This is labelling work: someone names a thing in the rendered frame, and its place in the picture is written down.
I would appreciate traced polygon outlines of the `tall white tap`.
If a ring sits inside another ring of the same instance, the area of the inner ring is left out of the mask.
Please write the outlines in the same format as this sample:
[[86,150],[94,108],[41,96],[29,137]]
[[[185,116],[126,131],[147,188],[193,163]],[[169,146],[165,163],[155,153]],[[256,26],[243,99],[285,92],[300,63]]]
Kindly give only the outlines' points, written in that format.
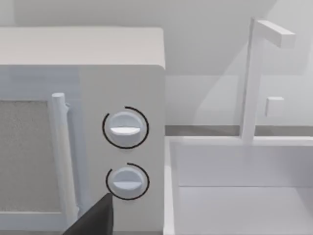
[[244,145],[253,143],[255,137],[257,103],[265,41],[269,41],[278,48],[291,49],[295,46],[296,34],[271,21],[251,18],[246,57],[242,121],[240,124],[240,137]]

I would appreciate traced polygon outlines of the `white sink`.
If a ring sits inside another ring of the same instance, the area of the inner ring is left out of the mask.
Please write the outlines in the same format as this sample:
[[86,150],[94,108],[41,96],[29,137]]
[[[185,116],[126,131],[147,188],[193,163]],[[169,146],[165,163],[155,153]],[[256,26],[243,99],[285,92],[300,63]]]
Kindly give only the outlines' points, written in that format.
[[165,138],[164,235],[313,235],[313,138]]

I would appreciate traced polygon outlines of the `microwave door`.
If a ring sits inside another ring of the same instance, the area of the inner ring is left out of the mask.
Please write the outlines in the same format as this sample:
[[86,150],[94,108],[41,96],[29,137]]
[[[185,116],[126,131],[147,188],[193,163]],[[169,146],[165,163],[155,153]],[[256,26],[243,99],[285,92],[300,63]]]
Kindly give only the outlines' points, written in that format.
[[0,68],[0,231],[64,231],[52,94],[70,115],[79,72],[66,66]]

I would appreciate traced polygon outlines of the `pale microwave oven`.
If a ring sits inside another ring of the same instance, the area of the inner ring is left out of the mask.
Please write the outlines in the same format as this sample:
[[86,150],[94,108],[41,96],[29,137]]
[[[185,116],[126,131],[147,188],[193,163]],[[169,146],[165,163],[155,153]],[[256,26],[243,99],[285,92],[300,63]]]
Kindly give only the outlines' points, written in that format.
[[[105,177],[134,163],[150,177],[132,201],[113,195],[113,235],[164,234],[165,50],[155,27],[0,27],[0,68],[66,66],[79,72],[71,120],[71,158],[78,219],[106,193]],[[125,106],[148,119],[149,136],[118,149],[102,133],[105,114]],[[0,231],[0,235],[62,235],[64,231]]]

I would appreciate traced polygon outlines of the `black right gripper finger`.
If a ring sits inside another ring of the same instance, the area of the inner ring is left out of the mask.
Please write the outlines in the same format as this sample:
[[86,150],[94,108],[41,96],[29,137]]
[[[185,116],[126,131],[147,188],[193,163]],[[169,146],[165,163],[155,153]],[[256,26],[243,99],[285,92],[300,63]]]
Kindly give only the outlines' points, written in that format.
[[113,196],[106,193],[62,235],[113,235]]

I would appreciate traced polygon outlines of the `white microwave knob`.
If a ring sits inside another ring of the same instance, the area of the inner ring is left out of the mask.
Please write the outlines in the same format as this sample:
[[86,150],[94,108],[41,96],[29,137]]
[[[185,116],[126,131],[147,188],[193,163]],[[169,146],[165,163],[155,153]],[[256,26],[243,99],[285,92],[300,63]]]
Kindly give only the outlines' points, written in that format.
[[137,108],[125,106],[117,113],[107,113],[102,120],[105,140],[118,149],[134,149],[149,136],[150,125],[146,116]]
[[110,169],[105,177],[108,191],[116,198],[132,201],[144,196],[150,187],[147,171],[134,163],[119,169]]

